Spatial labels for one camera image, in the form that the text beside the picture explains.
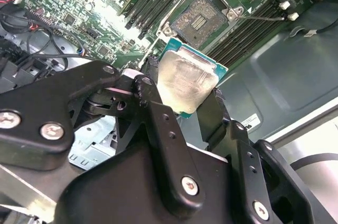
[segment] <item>capacitor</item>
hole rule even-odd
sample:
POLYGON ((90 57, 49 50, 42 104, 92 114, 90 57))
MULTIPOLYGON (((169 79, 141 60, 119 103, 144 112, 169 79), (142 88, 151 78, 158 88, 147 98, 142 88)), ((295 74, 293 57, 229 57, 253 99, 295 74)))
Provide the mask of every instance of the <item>capacitor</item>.
POLYGON ((93 4, 93 3, 87 3, 87 4, 84 6, 84 8, 85 8, 88 12, 90 12, 90 11, 93 10, 94 4, 93 4))

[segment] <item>gray metal panel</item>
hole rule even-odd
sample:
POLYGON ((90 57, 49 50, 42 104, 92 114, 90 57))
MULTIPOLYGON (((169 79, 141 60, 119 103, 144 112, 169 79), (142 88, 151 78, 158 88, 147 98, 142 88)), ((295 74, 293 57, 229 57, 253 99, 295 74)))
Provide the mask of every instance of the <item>gray metal panel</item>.
MULTIPOLYGON (((296 25, 323 28, 337 18, 338 5, 319 3, 296 25)), ((233 119, 257 114, 249 131, 256 141, 298 121, 338 96, 338 27, 311 38, 280 33, 228 74, 221 85, 233 119)))

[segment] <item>green circuit board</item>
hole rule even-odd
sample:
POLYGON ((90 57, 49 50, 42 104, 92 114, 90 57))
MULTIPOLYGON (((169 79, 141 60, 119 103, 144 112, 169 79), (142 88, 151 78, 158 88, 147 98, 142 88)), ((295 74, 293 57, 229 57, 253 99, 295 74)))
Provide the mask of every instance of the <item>green circuit board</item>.
MULTIPOLYGON (((254 14, 268 0, 23 0, 22 6, 31 12, 41 12, 46 22, 66 28, 78 36, 86 48, 87 55, 105 60, 117 68, 136 64, 156 40, 158 28, 163 17, 173 7, 175 10, 167 19, 169 26, 179 32, 178 36, 205 53, 221 44, 245 19, 230 23, 224 11, 242 7, 243 15, 254 14), (198 3, 204 3, 213 13, 213 21, 203 16, 194 21, 195 32, 191 35, 181 28, 180 23, 196 16, 198 3), (128 22, 135 17, 129 27, 128 22)), ((288 0, 293 12, 301 14, 313 3, 313 0, 288 0)), ((267 32, 270 39, 285 25, 267 32)), ((76 44, 71 36, 66 38, 76 44)), ((165 44, 158 41, 154 49, 165 44)))

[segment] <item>black cable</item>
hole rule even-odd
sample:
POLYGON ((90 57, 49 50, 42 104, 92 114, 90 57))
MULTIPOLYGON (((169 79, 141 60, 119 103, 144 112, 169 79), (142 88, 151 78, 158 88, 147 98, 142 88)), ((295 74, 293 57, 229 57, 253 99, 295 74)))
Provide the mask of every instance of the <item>black cable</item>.
POLYGON ((329 26, 326 26, 326 27, 324 27, 320 30, 317 30, 316 32, 317 32, 317 34, 322 34, 324 32, 327 32, 327 31, 335 28, 337 25, 338 25, 338 18, 333 23, 331 23, 329 26))

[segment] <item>screw hole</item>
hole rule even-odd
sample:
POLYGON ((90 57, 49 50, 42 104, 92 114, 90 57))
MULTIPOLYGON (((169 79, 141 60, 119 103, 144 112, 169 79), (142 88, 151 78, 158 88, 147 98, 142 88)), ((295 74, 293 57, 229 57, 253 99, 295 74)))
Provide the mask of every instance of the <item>screw hole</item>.
POLYGON ((119 101, 117 103, 117 110, 121 111, 124 110, 126 108, 127 104, 124 101, 119 101))
POLYGON ((149 78, 147 78, 147 77, 143 77, 143 78, 142 78, 142 81, 143 81, 144 83, 148 84, 148 85, 151 85, 151 84, 152 84, 152 81, 151 81, 149 78))
POLYGON ((175 139, 176 138, 176 134, 173 133, 173 132, 169 132, 169 137, 172 138, 172 139, 175 139))
POLYGON ((254 166, 250 166, 250 169, 251 169, 252 172, 254 172, 254 174, 257 174, 257 170, 255 169, 254 166))
POLYGON ((252 153, 248 152, 248 155, 250 158, 254 158, 254 155, 252 153))

